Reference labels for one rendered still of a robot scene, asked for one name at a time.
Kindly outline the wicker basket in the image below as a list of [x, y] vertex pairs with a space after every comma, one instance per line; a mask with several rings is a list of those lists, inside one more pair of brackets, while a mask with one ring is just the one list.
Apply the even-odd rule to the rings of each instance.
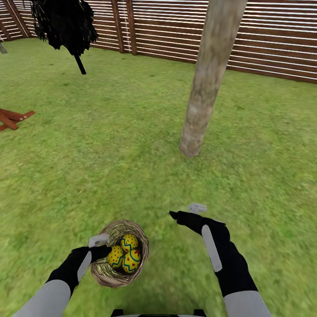
[[124, 269], [109, 267], [107, 260], [91, 262], [89, 265], [95, 282], [101, 286], [110, 287], [112, 289], [125, 287], [138, 278], [144, 267], [144, 263], [149, 258], [149, 240], [145, 236], [143, 229], [137, 223], [129, 219], [118, 220], [108, 224], [101, 231], [100, 235], [104, 232], [109, 232], [110, 235], [109, 243], [103, 241], [103, 244], [107, 246], [113, 247], [119, 245], [126, 234], [135, 235], [138, 244], [140, 244], [138, 247], [141, 251], [140, 265], [133, 273], [127, 273]]

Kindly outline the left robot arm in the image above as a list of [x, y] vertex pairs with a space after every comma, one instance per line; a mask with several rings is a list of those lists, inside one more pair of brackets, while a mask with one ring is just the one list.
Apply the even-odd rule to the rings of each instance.
[[109, 232], [90, 237], [86, 247], [71, 250], [68, 258], [54, 270], [39, 291], [12, 317], [62, 317], [65, 308], [91, 262], [107, 258], [112, 247]]

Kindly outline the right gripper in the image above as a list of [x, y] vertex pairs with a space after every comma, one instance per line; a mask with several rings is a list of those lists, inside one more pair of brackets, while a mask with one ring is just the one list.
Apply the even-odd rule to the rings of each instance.
[[199, 214], [187, 213], [183, 211], [174, 212], [170, 211], [169, 214], [172, 216], [173, 219], [177, 220], [177, 224], [185, 225], [188, 228], [194, 230], [194, 222], [197, 218], [201, 217]]

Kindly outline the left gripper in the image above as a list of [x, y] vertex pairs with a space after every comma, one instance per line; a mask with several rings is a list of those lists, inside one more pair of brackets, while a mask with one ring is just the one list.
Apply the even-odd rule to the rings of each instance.
[[112, 251], [112, 247], [110, 246], [100, 246], [100, 247], [91, 247], [91, 249], [95, 253], [95, 259], [94, 262], [100, 261], [102, 258], [107, 258], [108, 253]]

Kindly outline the easter egg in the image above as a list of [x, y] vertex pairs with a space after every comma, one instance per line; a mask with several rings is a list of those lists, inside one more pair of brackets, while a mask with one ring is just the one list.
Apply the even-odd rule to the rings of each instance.
[[127, 273], [133, 273], [140, 265], [141, 251], [136, 248], [125, 254], [122, 261], [122, 269]]
[[107, 255], [107, 262], [109, 267], [120, 268], [122, 266], [123, 257], [125, 253], [120, 245], [113, 246], [112, 251]]
[[139, 246], [138, 240], [133, 234], [126, 234], [119, 245], [122, 247], [124, 253], [135, 250]]

